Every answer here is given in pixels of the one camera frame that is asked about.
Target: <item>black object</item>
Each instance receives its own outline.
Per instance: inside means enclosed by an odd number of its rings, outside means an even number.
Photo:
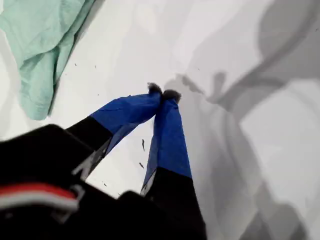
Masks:
[[[113,135],[92,117],[64,130],[48,125],[0,143],[0,187],[41,182],[81,189],[77,212],[42,205],[0,210],[2,234],[57,239],[65,236],[112,239],[206,239],[192,179],[157,168],[143,197],[126,192],[114,199],[86,184],[106,155]]]

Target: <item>red stripe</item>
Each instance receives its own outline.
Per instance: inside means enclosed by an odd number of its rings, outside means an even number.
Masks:
[[[0,197],[4,195],[20,194],[25,192],[46,192],[68,199],[76,198],[76,196],[72,192],[47,183],[32,182],[14,184],[9,186],[0,186]]]

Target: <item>white stripe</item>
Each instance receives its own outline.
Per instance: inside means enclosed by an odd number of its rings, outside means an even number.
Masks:
[[[57,196],[48,192],[28,191],[0,196],[0,210],[30,204],[40,204],[69,211],[76,211],[79,207],[76,199]]]

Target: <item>white surface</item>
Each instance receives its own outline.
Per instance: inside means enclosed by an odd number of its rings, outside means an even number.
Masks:
[[[97,0],[43,122],[28,120],[18,105],[19,77],[2,34],[0,139],[46,123],[69,127],[114,98],[145,93],[147,82],[174,88],[182,93],[210,239],[240,239],[263,221],[271,237],[243,239],[285,240],[300,222],[306,238],[318,240],[317,2]],[[139,192],[145,174],[139,162],[146,166],[152,134],[152,121],[139,126],[88,182],[115,197]]]

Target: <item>mint green cloth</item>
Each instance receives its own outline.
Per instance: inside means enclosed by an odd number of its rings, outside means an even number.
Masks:
[[[28,117],[45,119],[57,84],[94,0],[4,0],[6,33],[21,77],[19,100]]]

